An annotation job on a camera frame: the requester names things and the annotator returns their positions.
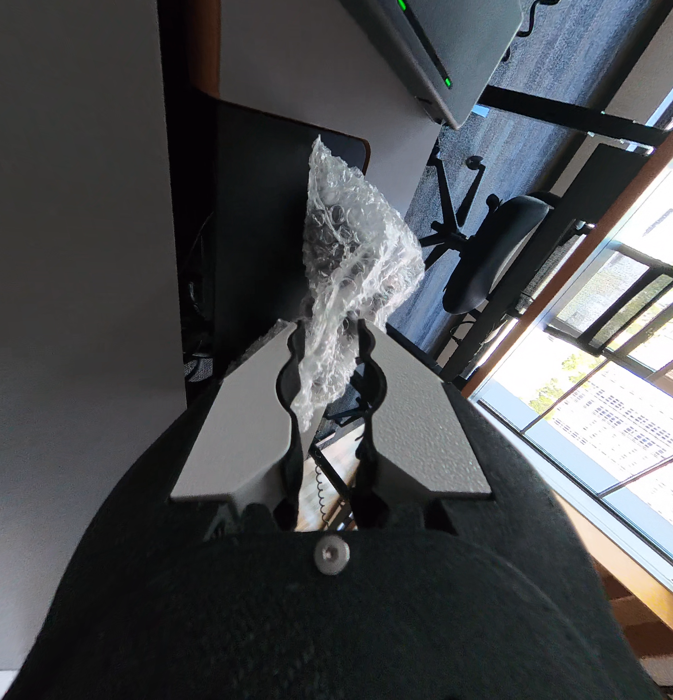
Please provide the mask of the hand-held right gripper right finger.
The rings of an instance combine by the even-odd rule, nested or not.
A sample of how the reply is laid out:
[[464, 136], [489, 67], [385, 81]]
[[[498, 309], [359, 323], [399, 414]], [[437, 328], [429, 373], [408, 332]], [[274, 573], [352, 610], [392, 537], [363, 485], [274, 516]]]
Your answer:
[[371, 322], [358, 334], [367, 409], [355, 494], [386, 506], [489, 498], [443, 381]]

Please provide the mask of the grey device with green lights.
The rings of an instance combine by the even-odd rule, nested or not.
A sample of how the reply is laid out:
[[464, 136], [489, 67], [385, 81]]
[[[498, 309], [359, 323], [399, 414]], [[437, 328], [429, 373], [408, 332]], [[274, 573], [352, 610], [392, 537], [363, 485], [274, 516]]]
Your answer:
[[429, 118], [460, 129], [523, 21], [519, 1], [341, 1]]

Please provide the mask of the black desk frame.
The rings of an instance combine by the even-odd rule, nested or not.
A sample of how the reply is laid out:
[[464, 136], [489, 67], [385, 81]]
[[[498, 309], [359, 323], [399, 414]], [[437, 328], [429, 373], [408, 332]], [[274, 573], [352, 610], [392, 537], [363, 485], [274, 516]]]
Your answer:
[[660, 146], [670, 135], [667, 130], [609, 115], [600, 110], [493, 85], [486, 86], [478, 103], [490, 109], [503, 110], [587, 135], [604, 136], [648, 147]]

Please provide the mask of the black desk mat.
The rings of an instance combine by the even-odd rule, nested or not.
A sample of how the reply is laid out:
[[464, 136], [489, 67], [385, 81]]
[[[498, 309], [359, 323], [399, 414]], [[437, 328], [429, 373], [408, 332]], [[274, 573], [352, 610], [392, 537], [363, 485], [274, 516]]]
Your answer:
[[309, 157], [320, 137], [365, 171], [366, 139], [226, 101], [217, 105], [213, 370], [229, 365], [308, 296], [303, 227]]

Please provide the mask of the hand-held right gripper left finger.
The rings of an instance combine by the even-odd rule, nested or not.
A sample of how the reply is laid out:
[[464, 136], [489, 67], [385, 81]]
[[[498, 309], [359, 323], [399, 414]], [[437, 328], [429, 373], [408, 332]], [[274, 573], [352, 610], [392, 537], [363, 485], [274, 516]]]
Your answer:
[[285, 326], [224, 378], [170, 493], [174, 502], [265, 505], [294, 528], [303, 446], [291, 403], [301, 389], [302, 321]]

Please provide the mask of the large window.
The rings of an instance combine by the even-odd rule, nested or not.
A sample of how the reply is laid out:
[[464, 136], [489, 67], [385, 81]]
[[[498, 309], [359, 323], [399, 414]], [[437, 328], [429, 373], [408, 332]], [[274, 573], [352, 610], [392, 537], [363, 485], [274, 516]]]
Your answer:
[[673, 578], [673, 164], [476, 401]]

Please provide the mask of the black office chair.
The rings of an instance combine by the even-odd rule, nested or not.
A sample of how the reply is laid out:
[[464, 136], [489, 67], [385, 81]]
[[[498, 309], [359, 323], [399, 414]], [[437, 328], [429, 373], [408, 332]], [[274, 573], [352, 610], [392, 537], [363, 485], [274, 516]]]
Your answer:
[[432, 234], [420, 238], [422, 249], [433, 247], [425, 261], [425, 269], [433, 266], [447, 251], [455, 250], [460, 259], [444, 289], [443, 308], [453, 316], [450, 338], [456, 349], [450, 357], [463, 359], [463, 340], [455, 332], [463, 325], [473, 325], [479, 319], [479, 307], [488, 301], [495, 280], [511, 254], [540, 225], [552, 210], [562, 203], [562, 197], [550, 192], [536, 191], [514, 197], [506, 202], [491, 194], [486, 199], [488, 213], [472, 236], [465, 236], [463, 225], [479, 190], [486, 166], [478, 155], [465, 160], [465, 166], [476, 172], [475, 179], [458, 210], [454, 210], [446, 169], [436, 141], [427, 166], [436, 170], [443, 221], [432, 221]]

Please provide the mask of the bubble wrap bundle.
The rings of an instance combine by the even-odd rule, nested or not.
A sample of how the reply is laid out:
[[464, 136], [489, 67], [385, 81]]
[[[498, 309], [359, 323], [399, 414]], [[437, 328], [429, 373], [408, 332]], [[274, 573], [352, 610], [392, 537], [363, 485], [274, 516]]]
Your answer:
[[302, 433], [344, 393], [357, 366], [358, 321], [384, 330], [425, 275], [419, 241], [399, 212], [320, 137], [309, 157], [303, 263], [313, 303], [291, 404]]

